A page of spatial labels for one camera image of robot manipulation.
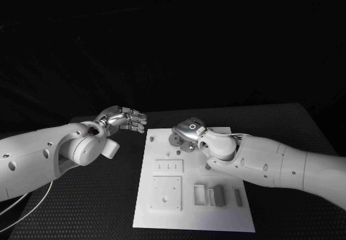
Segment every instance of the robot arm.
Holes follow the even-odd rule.
[[[215,133],[197,118],[172,131],[171,144],[184,151],[188,144],[197,146],[208,157],[207,169],[264,187],[299,189],[346,209],[346,157],[302,151],[247,134]]]
[[[119,129],[145,132],[148,116],[113,106],[94,121],[71,123],[0,140],[0,201],[58,179],[103,154],[113,159],[120,145],[109,137]]]

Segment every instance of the table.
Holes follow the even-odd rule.
[[[71,123],[93,121],[81,116]],[[230,126],[234,133],[270,138],[303,151],[335,155],[336,151],[299,103],[149,112],[148,128],[172,128],[191,117],[207,126]],[[256,233],[133,228],[146,133],[122,130],[114,159],[100,155],[54,182],[47,200],[16,225],[19,239],[344,239],[346,211],[300,190],[267,188],[246,182]],[[29,199],[24,215],[41,201],[48,185]]]

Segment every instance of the textured table surface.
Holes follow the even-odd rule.
[[[97,116],[76,117],[71,123]],[[148,128],[172,128],[189,117],[207,126],[231,127],[234,133],[270,138],[315,153],[338,155],[298,103],[149,112]],[[246,183],[256,233],[133,228],[146,133],[122,130],[114,159],[100,155],[54,181],[51,193],[11,235],[18,239],[346,239],[346,211],[300,190]],[[41,201],[50,185],[29,199],[24,215]]]

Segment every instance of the hole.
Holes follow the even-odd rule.
[[[50,151],[47,149],[44,150],[44,156],[47,159],[50,158]]]
[[[16,167],[18,167],[16,162],[15,162],[15,161],[11,161],[11,162],[9,162],[9,169],[11,169],[12,171],[15,171],[15,170],[16,170]]]

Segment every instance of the dark curtain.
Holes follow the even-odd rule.
[[[28,14],[3,15],[3,132],[113,105],[149,112],[299,102],[316,116],[345,98],[338,4],[130,3],[28,4]]]

